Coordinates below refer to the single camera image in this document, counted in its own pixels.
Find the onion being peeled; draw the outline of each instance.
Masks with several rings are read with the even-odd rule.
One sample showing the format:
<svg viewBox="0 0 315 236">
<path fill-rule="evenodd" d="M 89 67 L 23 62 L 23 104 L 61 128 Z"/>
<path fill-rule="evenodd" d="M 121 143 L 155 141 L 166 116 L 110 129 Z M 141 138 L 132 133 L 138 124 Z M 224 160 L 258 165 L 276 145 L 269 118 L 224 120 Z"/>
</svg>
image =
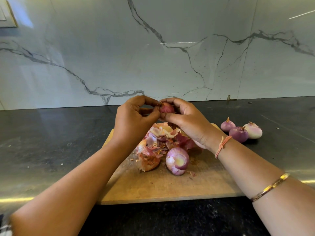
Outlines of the onion being peeled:
<svg viewBox="0 0 315 236">
<path fill-rule="evenodd" d="M 234 140 L 243 143 L 248 139 L 248 132 L 244 127 L 234 127 L 229 131 L 229 136 Z"/>
<path fill-rule="evenodd" d="M 175 109 L 169 103 L 161 103 L 160 113 L 175 113 Z"/>
<path fill-rule="evenodd" d="M 230 121 L 229 117 L 221 124 L 221 129 L 225 132 L 229 132 L 233 127 L 236 127 L 236 125 L 232 121 Z"/>
<path fill-rule="evenodd" d="M 186 172 L 189 163 L 188 153 L 180 147 L 172 148 L 166 155 L 167 168 L 174 175 L 182 175 Z"/>
<path fill-rule="evenodd" d="M 248 132 L 249 139 L 258 139 L 262 136 L 262 129 L 255 123 L 250 122 L 243 127 L 245 127 L 245 130 Z"/>
</svg>

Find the bangle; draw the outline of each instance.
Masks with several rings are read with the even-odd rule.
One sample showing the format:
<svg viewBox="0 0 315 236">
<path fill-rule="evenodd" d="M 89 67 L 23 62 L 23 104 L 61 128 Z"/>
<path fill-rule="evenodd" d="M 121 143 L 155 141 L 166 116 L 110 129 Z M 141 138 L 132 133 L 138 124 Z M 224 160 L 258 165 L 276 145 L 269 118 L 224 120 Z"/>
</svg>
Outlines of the bangle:
<svg viewBox="0 0 315 236">
<path fill-rule="evenodd" d="M 280 185 L 282 182 L 284 182 L 288 177 L 289 173 L 284 173 L 278 180 L 276 180 L 272 185 L 267 186 L 262 192 L 259 194 L 255 195 L 253 198 L 250 199 L 251 202 L 255 202 L 259 198 L 262 198 L 265 194 L 267 194 L 269 191 L 272 189 L 276 188 L 278 185 Z"/>
<path fill-rule="evenodd" d="M 219 149 L 218 149 L 217 153 L 215 154 L 215 158 L 216 158 L 216 159 L 218 158 L 218 154 L 220 153 L 221 149 L 223 149 L 224 144 L 225 144 L 228 140 L 230 140 L 231 138 L 232 138 L 231 136 L 227 136 L 227 137 L 224 139 L 224 137 L 222 136 L 221 142 L 220 142 L 220 144 L 219 144 Z"/>
</svg>

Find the peeled onion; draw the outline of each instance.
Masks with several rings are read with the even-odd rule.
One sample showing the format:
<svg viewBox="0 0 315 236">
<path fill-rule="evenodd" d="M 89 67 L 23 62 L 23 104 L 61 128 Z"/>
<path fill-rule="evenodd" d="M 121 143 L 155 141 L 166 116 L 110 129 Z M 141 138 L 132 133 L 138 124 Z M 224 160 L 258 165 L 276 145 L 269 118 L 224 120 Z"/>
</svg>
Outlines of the peeled onion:
<svg viewBox="0 0 315 236">
<path fill-rule="evenodd" d="M 166 155 L 167 168 L 174 175 L 182 175 L 186 172 L 189 163 L 188 153 L 180 147 L 172 148 Z"/>
<path fill-rule="evenodd" d="M 234 127 L 229 131 L 229 136 L 234 140 L 243 143 L 248 139 L 248 132 L 245 127 Z"/>
<path fill-rule="evenodd" d="M 221 129 L 225 132 L 229 132 L 233 127 L 236 127 L 236 125 L 232 121 L 230 121 L 229 117 L 221 124 Z"/>
<path fill-rule="evenodd" d="M 262 129 L 255 123 L 250 122 L 243 127 L 245 127 L 245 130 L 248 132 L 249 139 L 258 139 L 262 136 Z"/>
<path fill-rule="evenodd" d="M 169 103 L 161 103 L 160 113 L 175 113 L 175 109 Z"/>
</svg>

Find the left hand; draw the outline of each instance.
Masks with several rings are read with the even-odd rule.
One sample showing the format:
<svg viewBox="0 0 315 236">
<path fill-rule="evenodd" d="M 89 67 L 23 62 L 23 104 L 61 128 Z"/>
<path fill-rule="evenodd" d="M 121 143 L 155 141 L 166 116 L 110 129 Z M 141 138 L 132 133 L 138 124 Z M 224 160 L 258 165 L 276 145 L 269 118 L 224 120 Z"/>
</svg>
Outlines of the left hand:
<svg viewBox="0 0 315 236">
<path fill-rule="evenodd" d="M 142 105 L 154 108 L 141 108 Z M 159 119 L 158 101 L 147 96 L 135 96 L 118 107 L 112 142 L 132 151 Z"/>
</svg>

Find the pink thread bracelet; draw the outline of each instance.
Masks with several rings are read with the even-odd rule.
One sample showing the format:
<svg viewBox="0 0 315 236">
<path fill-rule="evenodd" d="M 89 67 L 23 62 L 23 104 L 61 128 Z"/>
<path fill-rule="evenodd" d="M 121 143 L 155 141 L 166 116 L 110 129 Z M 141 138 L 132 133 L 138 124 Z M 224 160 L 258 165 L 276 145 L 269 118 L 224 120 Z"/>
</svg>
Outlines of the pink thread bracelet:
<svg viewBox="0 0 315 236">
<path fill-rule="evenodd" d="M 221 149 L 223 149 L 224 144 L 225 144 L 228 140 L 230 140 L 231 138 L 232 138 L 231 136 L 227 136 L 227 137 L 224 139 L 224 137 L 222 136 L 221 142 L 220 142 L 220 144 L 219 144 L 219 149 L 218 149 L 217 153 L 215 154 L 215 158 L 216 158 L 216 159 L 218 158 L 218 154 L 220 153 Z"/>
</svg>

